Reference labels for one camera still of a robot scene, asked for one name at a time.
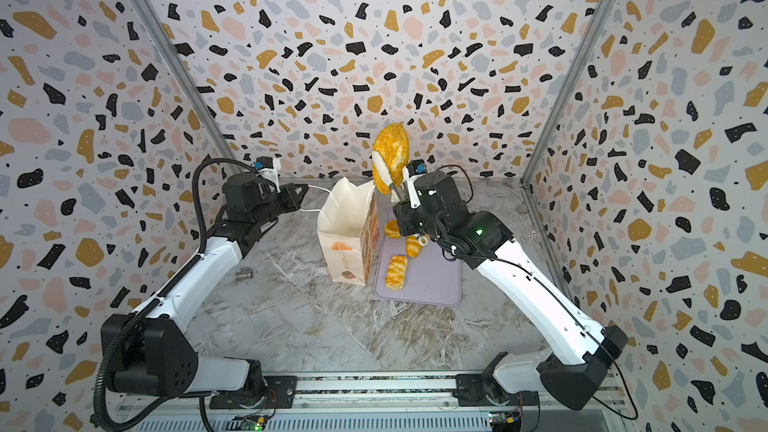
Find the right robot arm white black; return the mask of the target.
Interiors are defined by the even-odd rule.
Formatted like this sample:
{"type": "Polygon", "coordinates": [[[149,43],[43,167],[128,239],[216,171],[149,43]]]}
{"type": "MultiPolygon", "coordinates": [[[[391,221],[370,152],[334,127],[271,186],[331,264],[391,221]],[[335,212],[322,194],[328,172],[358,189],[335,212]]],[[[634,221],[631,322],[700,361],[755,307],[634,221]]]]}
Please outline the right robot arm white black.
{"type": "Polygon", "coordinates": [[[530,260],[513,232],[489,211],[472,212],[452,177],[427,171],[423,161],[403,170],[393,187],[401,234],[427,237],[449,260],[459,260],[498,287],[545,339],[546,348],[498,354],[476,386],[458,397],[503,406],[518,393],[547,393],[574,411],[595,399],[628,342],[617,326],[603,326],[571,302],[530,260]]]}

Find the printed paper bread bag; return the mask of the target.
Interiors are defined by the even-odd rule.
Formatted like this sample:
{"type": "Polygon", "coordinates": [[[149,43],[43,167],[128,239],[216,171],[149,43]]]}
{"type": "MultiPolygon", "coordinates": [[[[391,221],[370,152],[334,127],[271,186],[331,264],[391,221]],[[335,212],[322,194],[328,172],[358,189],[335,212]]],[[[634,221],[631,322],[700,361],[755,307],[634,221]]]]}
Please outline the printed paper bread bag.
{"type": "Polygon", "coordinates": [[[373,181],[355,185],[347,178],[332,188],[310,185],[327,193],[316,212],[317,237],[326,268],[335,282],[365,286],[378,245],[378,210],[373,181]]]}

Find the large sesame oval bread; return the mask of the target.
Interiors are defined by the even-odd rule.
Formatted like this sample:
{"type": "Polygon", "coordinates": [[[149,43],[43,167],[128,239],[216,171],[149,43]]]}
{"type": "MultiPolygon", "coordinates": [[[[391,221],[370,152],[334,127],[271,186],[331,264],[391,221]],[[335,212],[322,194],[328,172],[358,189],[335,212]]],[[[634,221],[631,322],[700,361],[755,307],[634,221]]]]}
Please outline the large sesame oval bread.
{"type": "Polygon", "coordinates": [[[393,203],[401,198],[403,170],[410,161],[410,142],[402,122],[391,123],[376,137],[373,145],[373,178],[377,189],[393,203]]]}

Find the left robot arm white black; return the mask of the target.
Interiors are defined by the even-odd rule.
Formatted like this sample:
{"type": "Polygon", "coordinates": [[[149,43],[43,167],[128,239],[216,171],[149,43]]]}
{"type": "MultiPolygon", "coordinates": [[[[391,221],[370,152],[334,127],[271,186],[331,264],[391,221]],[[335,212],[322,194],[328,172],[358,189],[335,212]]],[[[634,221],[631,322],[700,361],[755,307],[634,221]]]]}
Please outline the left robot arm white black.
{"type": "Polygon", "coordinates": [[[244,172],[225,181],[224,204],[198,250],[148,300],[102,325],[94,386],[100,427],[127,430],[177,398],[222,394],[247,407],[271,399],[258,361],[202,356],[186,332],[221,279],[280,216],[302,208],[308,190],[306,184],[278,184],[276,173],[244,172]]]}

